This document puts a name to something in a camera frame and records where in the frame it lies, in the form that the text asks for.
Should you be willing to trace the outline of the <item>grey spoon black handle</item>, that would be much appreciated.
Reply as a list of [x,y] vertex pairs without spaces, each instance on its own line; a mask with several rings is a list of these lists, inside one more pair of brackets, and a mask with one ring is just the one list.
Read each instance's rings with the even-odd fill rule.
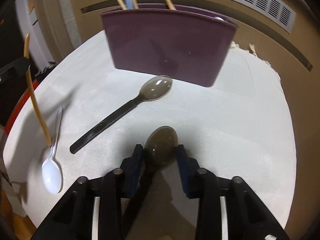
[[96,124],[84,135],[82,135],[76,142],[74,142],[69,148],[71,154],[76,154],[100,133],[112,126],[127,113],[135,109],[140,103],[154,101],[163,97],[171,89],[172,83],[172,78],[168,76],[156,76],[148,80],[141,87],[139,94],[134,99],[128,101],[106,118],[101,120],[101,122]]
[[148,137],[142,153],[144,170],[140,173],[137,190],[123,214],[122,239],[128,235],[148,194],[153,177],[172,162],[177,143],[177,134],[170,126],[159,127]]

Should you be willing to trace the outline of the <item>white plastic spoon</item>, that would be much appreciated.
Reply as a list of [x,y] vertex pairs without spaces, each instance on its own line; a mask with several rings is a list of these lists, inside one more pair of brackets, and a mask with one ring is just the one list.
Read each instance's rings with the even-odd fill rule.
[[42,164],[43,183],[47,191],[51,194],[59,193],[62,186],[61,171],[57,162],[55,161],[62,116],[63,116],[63,108],[59,107],[56,113],[53,144],[50,148],[50,154],[48,158]]

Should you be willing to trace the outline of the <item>red mat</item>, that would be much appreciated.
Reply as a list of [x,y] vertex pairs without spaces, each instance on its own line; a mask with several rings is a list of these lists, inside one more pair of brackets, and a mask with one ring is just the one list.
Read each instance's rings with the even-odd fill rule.
[[21,109],[23,108],[24,104],[27,102],[28,98],[29,98],[30,94],[28,92],[28,90],[26,90],[23,95],[20,97],[18,103],[16,104],[16,106],[14,107],[11,115],[9,116],[9,119],[6,123],[6,125],[4,126],[4,132],[6,135],[8,135],[12,129],[12,126],[17,118],[17,116],[19,115]]

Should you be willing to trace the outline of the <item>white table cloth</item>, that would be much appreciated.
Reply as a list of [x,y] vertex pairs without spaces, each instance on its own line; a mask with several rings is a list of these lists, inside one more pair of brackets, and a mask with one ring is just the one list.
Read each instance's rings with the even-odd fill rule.
[[[249,52],[229,50],[220,74],[206,88],[174,80],[156,101],[141,103],[78,153],[69,147],[94,125],[135,98],[152,76],[116,69],[104,31],[69,54],[35,95],[53,134],[63,107],[56,160],[63,175],[50,194],[41,174],[50,150],[28,100],[4,146],[7,173],[24,210],[38,227],[80,176],[102,177],[131,156],[161,126],[172,127],[188,155],[217,177],[242,177],[284,228],[296,182],[296,145],[279,75]],[[127,239],[194,239],[197,199],[183,193],[177,164],[160,170]]]

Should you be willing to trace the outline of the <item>light blue plastic utensil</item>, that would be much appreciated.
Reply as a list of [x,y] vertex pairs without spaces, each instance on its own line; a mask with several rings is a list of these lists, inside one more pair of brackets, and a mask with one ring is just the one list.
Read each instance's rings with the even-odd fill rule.
[[124,0],[124,1],[125,1],[125,5],[126,5],[127,9],[129,9],[129,10],[134,9],[134,5],[133,5],[132,0]]

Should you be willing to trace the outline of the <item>purple plastic utensil holder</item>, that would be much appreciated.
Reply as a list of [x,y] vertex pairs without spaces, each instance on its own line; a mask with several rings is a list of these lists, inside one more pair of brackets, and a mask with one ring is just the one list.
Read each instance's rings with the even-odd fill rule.
[[161,3],[101,13],[114,66],[211,87],[238,25],[210,10]]

